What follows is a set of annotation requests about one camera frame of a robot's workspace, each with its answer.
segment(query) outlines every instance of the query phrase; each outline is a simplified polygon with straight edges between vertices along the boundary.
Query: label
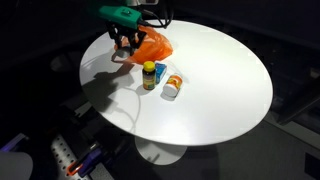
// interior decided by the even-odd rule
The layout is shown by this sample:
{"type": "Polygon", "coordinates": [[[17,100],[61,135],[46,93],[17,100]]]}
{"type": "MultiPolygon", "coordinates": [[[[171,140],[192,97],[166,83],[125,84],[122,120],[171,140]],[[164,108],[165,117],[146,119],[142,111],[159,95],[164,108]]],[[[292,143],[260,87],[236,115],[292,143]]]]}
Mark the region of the label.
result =
{"type": "Polygon", "coordinates": [[[182,79],[177,75],[172,75],[169,77],[167,84],[173,85],[177,90],[180,89],[180,86],[182,84],[182,79]]]}
{"type": "Polygon", "coordinates": [[[156,84],[156,77],[155,76],[143,76],[143,88],[145,89],[154,89],[156,84]]]}

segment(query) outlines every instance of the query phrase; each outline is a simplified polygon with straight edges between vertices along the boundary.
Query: yellow bottle cap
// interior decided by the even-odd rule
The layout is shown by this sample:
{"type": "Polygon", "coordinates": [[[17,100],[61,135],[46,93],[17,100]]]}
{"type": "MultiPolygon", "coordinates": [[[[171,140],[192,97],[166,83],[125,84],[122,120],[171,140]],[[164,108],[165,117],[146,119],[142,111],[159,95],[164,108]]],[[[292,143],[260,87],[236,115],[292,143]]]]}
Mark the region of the yellow bottle cap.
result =
{"type": "Polygon", "coordinates": [[[152,61],[146,61],[145,63],[143,63],[143,70],[147,71],[147,72],[151,72],[156,68],[154,62],[152,61]]]}

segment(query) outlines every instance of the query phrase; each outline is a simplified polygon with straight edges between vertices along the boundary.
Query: table pedestal base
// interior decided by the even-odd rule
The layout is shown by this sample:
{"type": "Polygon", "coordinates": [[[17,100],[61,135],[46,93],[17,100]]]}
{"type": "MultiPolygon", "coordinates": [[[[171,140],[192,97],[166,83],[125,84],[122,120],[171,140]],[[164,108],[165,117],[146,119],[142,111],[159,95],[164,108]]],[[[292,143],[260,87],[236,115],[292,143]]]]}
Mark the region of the table pedestal base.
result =
{"type": "Polygon", "coordinates": [[[178,161],[187,150],[187,146],[175,146],[148,141],[135,137],[136,147],[141,156],[157,165],[168,165],[178,161]]]}

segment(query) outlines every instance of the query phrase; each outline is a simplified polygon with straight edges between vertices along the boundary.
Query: dark floor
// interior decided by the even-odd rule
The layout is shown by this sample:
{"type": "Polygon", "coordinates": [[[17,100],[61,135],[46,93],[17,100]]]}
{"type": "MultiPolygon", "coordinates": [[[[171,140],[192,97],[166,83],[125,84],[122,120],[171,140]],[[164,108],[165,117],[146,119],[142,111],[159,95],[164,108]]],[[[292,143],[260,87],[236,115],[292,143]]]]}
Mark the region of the dark floor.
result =
{"type": "Polygon", "coordinates": [[[114,167],[116,179],[161,180],[312,180],[304,173],[305,153],[320,158],[320,151],[262,121],[234,140],[189,147],[177,162],[152,165],[131,147],[114,167]]]}

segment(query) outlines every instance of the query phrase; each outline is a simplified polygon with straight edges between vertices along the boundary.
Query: small jar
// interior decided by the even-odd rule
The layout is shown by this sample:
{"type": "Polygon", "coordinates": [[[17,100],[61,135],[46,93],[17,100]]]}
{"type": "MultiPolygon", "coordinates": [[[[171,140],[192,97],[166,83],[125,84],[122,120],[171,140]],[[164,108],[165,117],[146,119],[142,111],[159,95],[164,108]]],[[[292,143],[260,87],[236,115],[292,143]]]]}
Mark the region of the small jar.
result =
{"type": "Polygon", "coordinates": [[[171,75],[163,86],[163,92],[167,96],[176,97],[182,84],[182,77],[178,74],[171,75]]]}
{"type": "Polygon", "coordinates": [[[143,64],[142,76],[143,76],[143,88],[146,90],[152,90],[156,86],[156,68],[152,61],[146,61],[143,64]]]}

